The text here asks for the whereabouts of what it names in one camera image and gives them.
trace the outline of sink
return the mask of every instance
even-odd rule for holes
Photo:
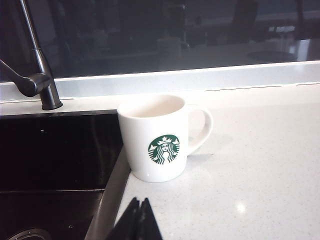
[[[112,228],[129,174],[115,110],[0,116],[0,136],[0,239],[83,240],[106,192]]]

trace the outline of white mug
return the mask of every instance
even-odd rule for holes
[[[188,115],[201,110],[205,124],[188,142]],[[118,119],[132,173],[150,183],[169,181],[186,167],[187,156],[200,147],[213,128],[211,114],[198,105],[186,105],[174,95],[139,97],[122,103]]]

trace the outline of kitchen faucet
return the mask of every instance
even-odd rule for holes
[[[28,77],[21,76],[0,59],[1,73],[13,81],[23,95],[33,97],[40,94],[43,110],[57,109],[63,104],[59,99],[55,81],[52,77],[47,60],[40,48],[26,0],[20,0],[20,3],[31,36],[33,45],[32,51],[35,54],[40,73],[35,73]]]

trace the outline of glass window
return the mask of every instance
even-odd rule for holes
[[[28,4],[55,78],[320,59],[318,0]],[[1,0],[1,16],[1,59],[21,75],[37,71],[19,1]]]

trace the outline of siren logo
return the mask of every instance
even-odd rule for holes
[[[167,164],[177,157],[179,149],[180,142],[175,135],[163,135],[150,143],[148,153],[155,163]]]

